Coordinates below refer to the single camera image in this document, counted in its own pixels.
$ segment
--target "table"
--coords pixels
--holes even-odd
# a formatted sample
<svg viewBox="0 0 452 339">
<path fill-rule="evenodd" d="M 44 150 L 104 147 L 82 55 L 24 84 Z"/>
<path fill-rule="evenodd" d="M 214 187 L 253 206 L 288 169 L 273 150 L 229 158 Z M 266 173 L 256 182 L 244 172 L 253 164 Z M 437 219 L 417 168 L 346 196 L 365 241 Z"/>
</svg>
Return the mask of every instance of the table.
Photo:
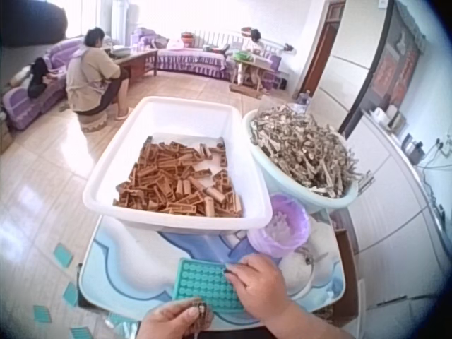
<svg viewBox="0 0 452 339">
<path fill-rule="evenodd" d="M 154 57 L 154 76 L 157 75 L 158 49 L 149 49 L 142 52 L 132 52 L 130 55 L 115 59 L 114 62 L 124 67 L 130 74 L 131 81 L 144 76 L 146 59 Z"/>
<path fill-rule="evenodd" d="M 261 76 L 262 73 L 264 71 L 266 72 L 271 72 L 271 73 L 277 73 L 275 72 L 274 69 L 271 69 L 269 66 L 263 66 L 263 65 L 256 65 L 250 61 L 244 61 L 244 60 L 240 60 L 240 59 L 235 59 L 234 57 L 232 57 L 232 60 L 235 61 L 235 66 L 234 66 L 234 73 L 232 74 L 232 79 L 231 79 L 231 83 L 234 83 L 235 81 L 235 77 L 237 76 L 237 72 L 238 72 L 238 68 L 239 68 L 239 64 L 243 64 L 243 65 L 247 65 L 247 66 L 252 66 L 252 67 L 256 67 L 258 69 L 258 73 L 257 73 L 257 78 L 258 78 L 258 83 L 257 83 L 257 91 L 259 92 L 261 90 L 262 86 L 262 81 L 261 81 Z"/>
<path fill-rule="evenodd" d="M 290 286 L 290 296 L 307 311 L 338 301 L 345 276 L 334 229 L 325 210 L 311 218 L 307 247 L 314 268 L 304 285 L 287 279 L 299 265 L 290 254 L 279 266 Z M 253 253 L 246 232 L 213 236 L 154 232 L 102 216 L 88 247 L 78 285 L 92 304 L 131 319 L 141 320 L 153 307 L 170 301 L 180 258 L 237 262 Z M 256 328 L 261 324 L 247 314 L 216 314 L 210 331 Z"/>
</svg>

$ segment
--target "red poster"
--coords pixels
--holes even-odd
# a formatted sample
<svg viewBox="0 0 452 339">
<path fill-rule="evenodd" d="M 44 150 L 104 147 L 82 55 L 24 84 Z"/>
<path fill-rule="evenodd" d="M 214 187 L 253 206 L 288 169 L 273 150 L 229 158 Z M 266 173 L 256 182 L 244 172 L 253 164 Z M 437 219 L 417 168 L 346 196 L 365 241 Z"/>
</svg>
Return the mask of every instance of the red poster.
<svg viewBox="0 0 452 339">
<path fill-rule="evenodd" d="M 381 60 L 371 85 L 372 90 L 381 98 L 384 98 L 389 90 L 389 86 L 397 70 L 398 60 L 399 55 L 397 51 L 387 44 L 381 55 Z"/>
<path fill-rule="evenodd" d="M 407 54 L 407 59 L 405 60 L 405 64 L 403 65 L 403 69 L 397 83 L 395 83 L 393 94 L 391 96 L 391 103 L 397 107 L 400 107 L 403 98 L 407 93 L 408 85 L 410 84 L 412 74 L 415 70 L 418 56 L 419 53 L 417 50 L 411 48 Z"/>
</svg>

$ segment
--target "white plastic basin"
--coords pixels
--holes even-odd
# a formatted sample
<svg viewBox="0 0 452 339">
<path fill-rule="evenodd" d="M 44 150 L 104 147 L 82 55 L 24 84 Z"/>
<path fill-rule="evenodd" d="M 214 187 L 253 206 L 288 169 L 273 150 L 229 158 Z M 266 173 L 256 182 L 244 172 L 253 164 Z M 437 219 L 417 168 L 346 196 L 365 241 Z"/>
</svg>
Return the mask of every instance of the white plastic basin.
<svg viewBox="0 0 452 339">
<path fill-rule="evenodd" d="M 264 227 L 272 209 L 262 173 L 249 152 L 241 127 L 241 114 L 234 107 L 195 100 L 145 97 L 112 139 L 91 174 L 83 202 L 104 215 L 137 222 L 155 230 L 196 232 L 200 230 L 248 230 Z M 148 136 L 172 134 L 225 139 L 228 167 L 235 191 L 242 198 L 243 218 L 207 218 L 170 215 L 113 206 L 115 186 L 128 179 Z"/>
<path fill-rule="evenodd" d="M 322 208 L 336 210 L 347 207 L 358 195 L 358 183 L 352 182 L 342 198 L 328 198 L 311 192 L 306 187 L 298 184 L 294 179 L 285 174 L 278 166 L 267 157 L 260 147 L 251 143 L 250 122 L 256 116 L 258 110 L 248 112 L 242 120 L 242 128 L 247 136 L 247 143 L 251 153 L 261 166 L 267 189 L 271 193 L 284 192 L 301 201 L 309 214 Z"/>
</svg>

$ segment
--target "woman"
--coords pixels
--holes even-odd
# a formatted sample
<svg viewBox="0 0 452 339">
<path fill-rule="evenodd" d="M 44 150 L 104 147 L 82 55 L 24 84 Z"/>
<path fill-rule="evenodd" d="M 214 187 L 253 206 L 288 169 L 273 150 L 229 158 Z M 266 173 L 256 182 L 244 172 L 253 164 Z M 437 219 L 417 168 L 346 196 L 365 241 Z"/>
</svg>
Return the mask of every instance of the woman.
<svg viewBox="0 0 452 339">
<path fill-rule="evenodd" d="M 225 277 L 234 286 L 245 310 L 260 320 L 274 337 L 352 339 L 346 332 L 308 314 L 290 300 L 283 275 L 269 258 L 252 254 L 240 263 L 226 267 Z M 193 306 L 195 301 L 198 298 L 177 300 L 152 310 L 141 322 L 137 339 L 182 339 L 192 334 L 199 318 L 199 310 Z M 201 330 L 207 330 L 212 320 L 212 317 L 205 319 Z M 228 337 L 235 338 L 234 331 Z M 226 334 L 223 333 L 221 338 L 226 338 Z"/>
<path fill-rule="evenodd" d="M 69 62 L 66 91 L 71 109 L 77 113 L 82 131 L 98 131 L 107 124 L 105 109 L 117 96 L 117 120 L 127 118 L 126 102 L 129 74 L 101 49 L 104 31 L 89 30 L 84 46 Z"/>
<path fill-rule="evenodd" d="M 264 50 L 263 43 L 261 41 L 261 32 L 259 32 L 256 29 L 251 30 L 251 39 L 244 41 L 244 46 L 242 48 L 244 51 L 255 54 L 255 55 L 261 55 Z M 246 64 L 239 64 L 239 74 L 237 75 L 237 83 L 239 85 L 243 85 L 244 77 L 246 70 L 249 68 Z M 254 85 L 257 85 L 258 83 L 258 73 L 259 69 L 257 67 L 250 67 L 250 73 L 251 73 L 251 82 Z"/>
</svg>

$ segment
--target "dark hair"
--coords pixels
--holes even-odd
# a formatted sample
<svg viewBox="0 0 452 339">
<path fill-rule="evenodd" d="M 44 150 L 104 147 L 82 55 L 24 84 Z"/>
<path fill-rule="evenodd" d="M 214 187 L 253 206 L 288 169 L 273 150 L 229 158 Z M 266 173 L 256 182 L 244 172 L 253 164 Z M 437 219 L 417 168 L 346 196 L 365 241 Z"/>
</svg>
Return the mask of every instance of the dark hair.
<svg viewBox="0 0 452 339">
<path fill-rule="evenodd" d="M 38 78 L 42 78 L 46 74 L 49 73 L 49 69 L 42 57 L 39 57 L 35 60 L 35 62 L 31 65 L 31 74 L 37 76 Z"/>
<path fill-rule="evenodd" d="M 261 32 L 256 29 L 251 30 L 251 40 L 258 42 L 261 39 Z"/>
<path fill-rule="evenodd" d="M 96 27 L 88 30 L 85 35 L 85 45 L 88 47 L 95 47 L 98 40 L 104 40 L 105 33 L 102 28 Z"/>
</svg>

